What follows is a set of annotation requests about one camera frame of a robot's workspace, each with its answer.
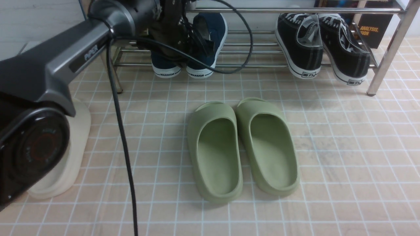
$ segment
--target black sneaker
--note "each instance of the black sneaker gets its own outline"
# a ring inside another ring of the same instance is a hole
[[[158,53],[152,51],[152,67],[156,76],[159,78],[170,79],[181,72],[181,68],[168,61]]]
[[[319,14],[321,38],[335,77],[347,85],[360,85],[368,73],[369,52],[360,48],[339,14]]]
[[[302,13],[280,14],[275,32],[290,72],[301,79],[317,76],[323,53],[318,16]]]
[[[203,39],[209,40],[214,44],[213,55],[206,56],[203,52],[196,56],[196,59],[211,68],[215,68],[217,57],[228,36],[228,24],[225,18],[220,13],[200,13],[194,17],[193,25],[200,32]],[[205,79],[213,74],[211,70],[194,62],[188,63],[186,71],[189,76],[195,79]]]

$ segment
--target green slide sandal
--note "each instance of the green slide sandal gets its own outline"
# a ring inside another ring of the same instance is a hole
[[[282,112],[259,98],[246,98],[236,109],[239,135],[258,187],[287,196],[298,187],[300,174],[293,141]]]
[[[222,204],[239,197],[243,180],[234,110],[221,102],[200,106],[189,120],[187,139],[203,198]]]

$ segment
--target black cord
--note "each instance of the black cord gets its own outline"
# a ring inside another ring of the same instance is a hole
[[[155,46],[166,47],[166,48],[168,48],[168,49],[170,49],[170,50],[178,53],[181,56],[184,56],[184,57],[186,57],[186,58],[188,58],[190,60],[193,60],[195,63],[198,63],[198,64],[204,66],[205,68],[207,68],[207,69],[209,69],[209,70],[211,70],[213,72],[222,73],[222,74],[236,73],[236,72],[240,71],[241,69],[243,69],[248,64],[248,62],[249,62],[249,60],[251,58],[252,49],[253,49],[253,45],[254,45],[254,40],[253,40],[253,37],[252,37],[251,28],[249,27],[247,21],[242,16],[242,14],[239,13],[237,11],[237,9],[234,8],[232,5],[230,5],[229,3],[227,3],[227,2],[225,2],[223,0],[211,0],[211,1],[216,1],[216,2],[222,3],[222,4],[226,5],[226,6],[228,6],[230,9],[232,9],[241,18],[241,20],[243,21],[243,23],[245,24],[245,26],[246,26],[246,28],[247,28],[247,30],[249,32],[250,47],[249,47],[248,56],[247,56],[245,62],[240,67],[238,67],[237,69],[235,69],[233,71],[219,71],[219,70],[213,69],[210,66],[204,64],[203,62],[195,59],[194,57],[192,57],[192,56],[190,56],[190,55],[188,55],[188,54],[186,54],[186,53],[184,53],[184,52],[182,52],[182,51],[180,51],[180,50],[178,50],[176,48],[173,48],[171,46],[165,45],[165,44],[163,44],[161,42],[158,42],[158,41],[155,41],[155,40],[152,40],[152,39],[148,39],[148,38],[134,38],[134,37],[132,37],[132,38],[125,37],[125,38],[118,38],[118,39],[138,40],[138,41],[141,41],[141,42],[147,42],[147,43],[153,44]],[[116,112],[116,115],[117,115],[118,127],[120,129],[121,141],[123,143],[124,157],[125,157],[125,160],[126,160],[127,173],[128,173],[128,178],[129,178],[129,184],[130,184],[131,202],[132,202],[132,207],[133,207],[133,228],[134,228],[134,236],[138,236],[139,235],[139,230],[138,230],[138,225],[137,225],[137,202],[136,202],[136,192],[135,192],[135,189],[134,189],[133,173],[131,171],[131,163],[130,163],[129,149],[128,149],[128,145],[127,145],[126,134],[125,134],[125,131],[124,131],[123,119],[122,119],[122,116],[121,116],[121,108],[120,108],[120,103],[119,103],[119,100],[118,100],[117,88],[115,87],[114,74],[112,72],[112,66],[111,66],[111,64],[112,64],[112,62],[111,62],[111,46],[114,43],[114,41],[115,41],[115,39],[112,39],[107,44],[107,48],[106,48],[106,65],[107,65],[107,71],[108,71],[109,81],[110,81],[110,84],[111,84],[112,96],[114,98],[115,112]]]
[[[117,114],[118,127],[120,128],[121,141],[123,143],[124,157],[126,159],[127,172],[128,172],[128,176],[129,176],[131,201],[132,201],[132,205],[133,205],[134,236],[138,236],[139,235],[139,230],[138,230],[138,226],[137,226],[137,205],[136,205],[137,202],[136,202],[136,192],[134,190],[133,173],[131,172],[129,148],[128,148],[128,145],[127,145],[126,133],[124,131],[123,119],[121,117],[121,109],[120,109],[120,103],[118,101],[117,88],[115,88],[114,74],[112,73],[112,67],[111,67],[111,45],[113,44],[113,42],[114,42],[113,39],[110,40],[108,42],[108,45],[107,45],[107,48],[106,48],[106,66],[107,66],[107,69],[108,69],[109,81],[111,83],[112,96],[114,97],[115,113]]]
[[[220,71],[220,70],[216,70],[216,69],[211,68],[210,66],[204,64],[203,62],[195,59],[194,57],[192,57],[192,56],[190,56],[190,55],[188,55],[188,54],[186,54],[186,53],[184,53],[184,52],[182,52],[182,51],[180,51],[180,50],[178,50],[178,49],[176,49],[174,47],[171,47],[169,45],[166,45],[164,43],[161,43],[161,42],[156,41],[156,40],[153,40],[153,39],[140,38],[140,37],[118,37],[117,39],[136,40],[136,41],[139,41],[139,42],[149,43],[149,44],[152,44],[154,46],[165,47],[165,48],[167,48],[169,50],[172,50],[172,51],[178,53],[180,56],[183,56],[185,58],[188,58],[190,60],[193,60],[195,63],[204,66],[206,69],[208,69],[210,71],[213,71],[213,72],[216,72],[216,73],[220,73],[220,74],[233,74],[233,73],[236,73],[236,72],[242,70],[243,68],[245,68],[245,66],[247,66],[247,64],[248,64],[248,62],[249,62],[249,60],[251,58],[252,50],[253,50],[253,47],[254,47],[254,38],[252,36],[252,30],[251,30],[250,26],[248,25],[247,21],[245,20],[245,18],[242,16],[242,14],[235,7],[233,7],[232,5],[230,5],[229,3],[227,3],[227,2],[225,2],[223,0],[211,0],[211,1],[222,3],[222,4],[226,5],[227,7],[229,7],[230,9],[232,9],[232,11],[235,12],[241,18],[241,20],[243,21],[243,23],[245,24],[245,27],[247,28],[247,30],[249,32],[250,47],[249,47],[248,56],[247,56],[245,62],[240,67],[236,68],[233,71]]]

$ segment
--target white wall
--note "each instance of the white wall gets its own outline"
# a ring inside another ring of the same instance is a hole
[[[291,4],[299,5],[300,7],[313,7],[315,0],[225,0],[234,7],[286,7]],[[407,4],[409,0],[401,0],[404,4]],[[221,7],[223,6],[220,3],[215,3],[211,1],[199,1],[198,6],[211,6],[211,7]],[[275,20],[277,19],[276,14],[244,14],[244,17],[247,19],[249,25],[252,29],[258,30],[273,30],[275,26]],[[243,23],[238,16],[234,14],[227,14],[226,18],[229,22],[229,27],[231,29],[245,29]],[[389,24],[388,30],[385,32],[385,35],[391,36],[394,33],[396,26],[398,25],[399,18],[393,16],[392,21]],[[418,12],[416,18],[411,25],[407,35],[408,36],[420,36],[420,13]]]
[[[401,0],[405,5],[407,5],[409,0]],[[399,17],[393,16],[391,22],[389,23],[388,29],[385,32],[385,35],[391,36],[397,25],[399,23]],[[420,36],[420,9],[417,11],[416,17],[413,20],[410,28],[408,29],[407,36]]]
[[[78,0],[0,0],[0,60],[83,20]]]
[[[315,0],[227,0],[235,7],[312,7]],[[199,6],[223,7],[212,1]],[[225,15],[231,29],[245,29],[235,14]],[[253,30],[273,30],[277,14],[244,14]],[[78,0],[0,0],[0,59],[15,55],[25,42],[44,41],[84,20]],[[399,18],[394,16],[386,35],[392,35]],[[408,36],[420,36],[420,13]]]

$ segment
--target shoe rack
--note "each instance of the shoe rack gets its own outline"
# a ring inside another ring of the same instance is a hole
[[[398,48],[400,47],[405,34],[407,33],[408,28],[410,27],[419,7],[420,7],[420,0],[410,0],[407,5],[404,5],[400,2],[400,0],[391,0],[393,1],[394,6],[392,8],[238,8],[237,10],[242,14],[252,14],[252,13],[354,13],[354,14],[394,14],[400,18],[399,24],[389,42],[389,45],[381,59],[376,58],[373,54],[372,50],[365,44],[363,41],[363,37],[357,27],[356,23],[352,23],[350,28],[353,28],[352,31],[354,34],[359,35],[361,39],[359,44],[364,45],[365,48],[370,52],[371,55],[371,62],[370,67],[373,69],[375,75],[369,85],[367,90],[368,96],[374,96],[381,85],[386,72],[391,65],[394,56],[396,55]],[[197,8],[195,10],[190,11],[192,13],[231,13],[230,9],[226,8]],[[229,31],[229,35],[232,34],[248,34],[248,31]],[[253,31],[253,34],[266,34],[270,35],[273,34],[274,38],[274,31]],[[147,67],[152,66],[151,63],[139,63],[139,62],[122,62],[121,58],[125,53],[150,53],[148,50],[139,50],[136,47],[133,47],[136,43],[135,42],[125,42],[123,44],[119,44],[114,52],[113,57],[113,66],[114,70],[118,67]],[[225,43],[224,48],[221,51],[221,54],[243,54],[246,55],[248,52],[247,50],[244,51],[227,51],[225,50],[226,47],[246,47],[249,46],[248,42],[244,43]],[[259,42],[254,44],[255,47],[264,48],[264,47],[275,47],[277,46],[276,42]],[[280,47],[277,47],[276,50],[254,50],[253,52],[255,55],[257,54],[281,54]],[[226,63],[218,63],[216,67],[218,68],[235,68],[240,66],[240,63],[237,64],[226,64]],[[330,64],[322,64],[322,67],[329,67]],[[253,64],[249,63],[247,68],[287,68],[287,63],[283,64]],[[118,92],[122,93],[123,88],[119,84],[118,77],[116,77],[116,83],[118,87]]]

